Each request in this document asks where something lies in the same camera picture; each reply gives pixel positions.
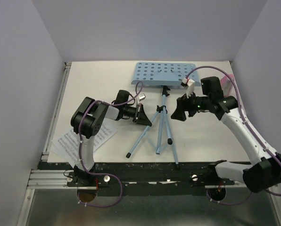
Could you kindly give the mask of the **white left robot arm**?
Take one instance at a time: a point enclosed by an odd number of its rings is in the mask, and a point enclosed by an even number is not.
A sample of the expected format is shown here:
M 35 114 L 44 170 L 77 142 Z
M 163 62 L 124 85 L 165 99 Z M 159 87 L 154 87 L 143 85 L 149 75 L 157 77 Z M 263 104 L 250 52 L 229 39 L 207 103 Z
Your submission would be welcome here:
M 94 174 L 90 171 L 94 166 L 94 138 L 105 119 L 119 121 L 128 118 L 136 124 L 152 126 L 152 122 L 145 114 L 143 104 L 133 107 L 128 103 L 130 97 L 128 91 L 120 90 L 111 105 L 86 97 L 72 116 L 71 126 L 80 139 L 76 165 L 82 170 L 78 174 L 78 181 L 82 185 L 89 186 L 94 181 Z

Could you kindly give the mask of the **aluminium frame rail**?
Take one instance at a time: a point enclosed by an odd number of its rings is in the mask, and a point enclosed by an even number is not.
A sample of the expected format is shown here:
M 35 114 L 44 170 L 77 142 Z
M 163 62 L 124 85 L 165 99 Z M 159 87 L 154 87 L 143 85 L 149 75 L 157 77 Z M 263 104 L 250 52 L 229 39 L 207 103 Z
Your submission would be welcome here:
M 66 83 L 67 83 L 67 80 L 68 80 L 68 76 L 69 76 L 69 73 L 70 73 L 72 62 L 65 62 L 64 64 L 65 64 L 65 67 L 64 67 L 64 72 L 63 72 L 63 76 L 62 76 L 60 89 L 59 89 L 57 100 L 56 100 L 56 103 L 55 103 L 53 115 L 52 115 L 52 118 L 51 118 L 51 121 L 50 121 L 50 127 L 49 127 L 49 131 L 48 131 L 48 134 L 47 134 L 47 138 L 45 140 L 44 148 L 43 148 L 43 151 L 41 153 L 40 161 L 35 168 L 36 171 L 38 170 L 39 164 L 42 163 L 42 162 L 45 162 L 48 159 L 48 156 L 49 156 L 49 153 L 50 153 L 51 140 L 52 140 L 54 132 L 55 132 L 55 127 L 56 127 L 58 116 L 59 116 L 60 106 L 61 106 L 62 99 L 63 99 L 63 96 L 64 96 L 64 92 L 65 92 L 65 89 L 66 89 Z M 33 186 L 29 185 L 32 173 L 34 173 L 33 169 L 31 170 L 29 178 L 28 178 L 25 196 L 24 196 L 24 199 L 23 199 L 23 203 L 22 203 L 21 210 L 20 210 L 19 217 L 18 217 L 18 221 L 17 221 L 17 226 L 25 226 L 27 224 L 30 209 L 31 209 L 32 202 L 33 202 L 34 193 L 35 193 L 35 190 L 38 189 L 37 187 L 34 188 Z

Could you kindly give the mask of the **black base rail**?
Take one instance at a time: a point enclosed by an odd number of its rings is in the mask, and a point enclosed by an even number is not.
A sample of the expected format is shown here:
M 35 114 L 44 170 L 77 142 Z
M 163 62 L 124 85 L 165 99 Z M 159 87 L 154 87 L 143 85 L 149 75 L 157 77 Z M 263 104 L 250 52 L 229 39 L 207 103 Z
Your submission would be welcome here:
M 87 190 L 97 196 L 204 196 L 223 198 L 227 188 L 245 187 L 235 179 L 218 179 L 210 162 L 96 163 L 90 175 L 68 163 L 40 162 L 43 179 L 59 180 L 63 188 Z

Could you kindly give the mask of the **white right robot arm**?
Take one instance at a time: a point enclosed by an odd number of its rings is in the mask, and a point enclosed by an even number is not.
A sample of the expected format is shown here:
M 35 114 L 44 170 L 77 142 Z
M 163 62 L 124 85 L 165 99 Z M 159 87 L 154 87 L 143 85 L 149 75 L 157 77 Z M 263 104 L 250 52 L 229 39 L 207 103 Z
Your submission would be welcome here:
M 216 185 L 230 179 L 244 183 L 253 193 L 281 183 L 281 153 L 268 146 L 255 128 L 249 128 L 251 123 L 239 109 L 237 99 L 224 96 L 219 78 L 201 79 L 201 97 L 194 93 L 194 80 L 184 78 L 182 86 L 186 87 L 186 93 L 176 100 L 177 107 L 171 118 L 186 121 L 199 112 L 214 114 L 237 138 L 250 160 L 249 165 L 227 160 L 211 163 L 206 174 L 209 183 Z

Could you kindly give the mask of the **pink metronome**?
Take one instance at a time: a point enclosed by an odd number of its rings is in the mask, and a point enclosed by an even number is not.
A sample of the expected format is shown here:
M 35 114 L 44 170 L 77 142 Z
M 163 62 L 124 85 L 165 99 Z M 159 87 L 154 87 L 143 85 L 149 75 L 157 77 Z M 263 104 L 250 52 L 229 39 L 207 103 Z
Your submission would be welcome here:
M 233 89 L 234 75 L 228 74 L 230 79 L 227 76 L 223 76 L 220 79 L 220 84 L 223 90 L 224 97 L 228 97 L 231 94 L 231 90 Z

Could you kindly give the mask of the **blue music stand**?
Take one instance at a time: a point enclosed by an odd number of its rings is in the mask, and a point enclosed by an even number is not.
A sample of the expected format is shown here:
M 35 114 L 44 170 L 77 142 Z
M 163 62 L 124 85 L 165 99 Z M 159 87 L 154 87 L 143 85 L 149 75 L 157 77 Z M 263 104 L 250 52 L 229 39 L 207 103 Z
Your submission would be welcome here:
M 195 68 L 195 64 L 183 63 L 138 62 L 136 64 L 132 84 L 141 81 L 145 87 L 155 90 L 153 92 L 154 97 L 161 97 L 161 105 L 157 105 L 156 112 L 150 119 L 153 125 L 158 117 L 159 125 L 156 143 L 153 143 L 150 137 L 147 136 L 147 132 L 151 127 L 146 126 L 127 153 L 126 158 L 131 157 L 139 142 L 145 137 L 153 146 L 157 155 L 161 154 L 164 149 L 170 146 L 173 151 L 175 167 L 177 169 L 180 168 L 171 126 L 167 116 L 166 98 L 170 95 L 168 92 L 171 90 L 171 87 L 180 87 L 183 78 L 193 79 L 196 82 L 195 86 L 200 85 L 198 75 L 189 75 L 189 72 L 193 71 Z

